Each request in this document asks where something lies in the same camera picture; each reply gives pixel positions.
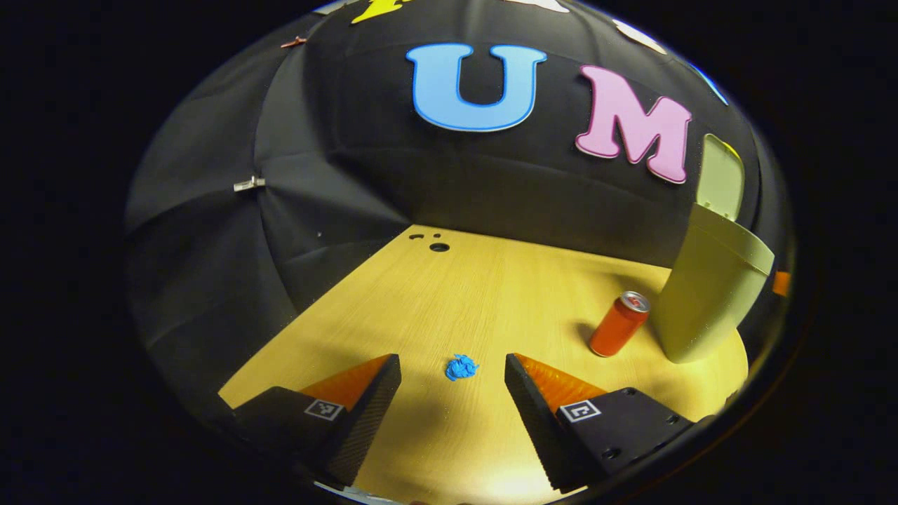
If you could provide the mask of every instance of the letter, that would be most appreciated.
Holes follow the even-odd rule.
[[[617,123],[630,163],[638,163],[657,139],[658,149],[648,158],[648,170],[675,184],[686,182],[683,163],[692,114],[666,96],[659,98],[646,114],[620,75],[591,65],[581,66],[580,72],[593,83],[593,110],[589,130],[577,136],[577,148],[589,155],[614,158],[621,151],[614,142]]]
[[[518,4],[530,4],[536,5],[538,7],[542,7],[543,9],[549,9],[550,11],[555,11],[556,13],[569,13],[570,11],[565,7],[562,7],[561,4],[556,2],[555,0],[508,0],[509,2],[517,2]]]
[[[365,9],[365,11],[356,19],[352,20],[350,24],[356,24],[357,22],[362,22],[366,19],[371,19],[381,14],[398,11],[402,8],[402,4],[396,4],[397,1],[398,0],[370,0],[371,4],[368,6],[368,8]]]
[[[466,102],[459,94],[462,59],[474,52],[466,44],[431,44],[414,48],[412,101],[424,120],[460,131],[496,131],[527,119],[536,101],[536,65],[546,53],[521,46],[493,46],[505,69],[502,98],[490,105]]]

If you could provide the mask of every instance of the red can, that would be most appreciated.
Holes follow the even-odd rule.
[[[589,348],[606,358],[617,354],[648,319],[648,308],[645,297],[636,291],[624,291],[595,329]]]

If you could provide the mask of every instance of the wooden surface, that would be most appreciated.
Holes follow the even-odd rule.
[[[450,250],[431,251],[437,242]],[[654,302],[669,273],[411,226],[306,309],[219,394],[236,407],[273,385],[298,390],[398,353],[401,386],[353,486],[405,503],[545,503],[562,495],[551,489],[506,389],[507,353],[608,391],[634,386],[692,421],[717,412],[745,380],[736,332],[711,357],[682,365],[665,358],[651,317],[616,356],[588,349],[586,339],[621,291]],[[480,364],[477,376],[448,380],[454,353]]]

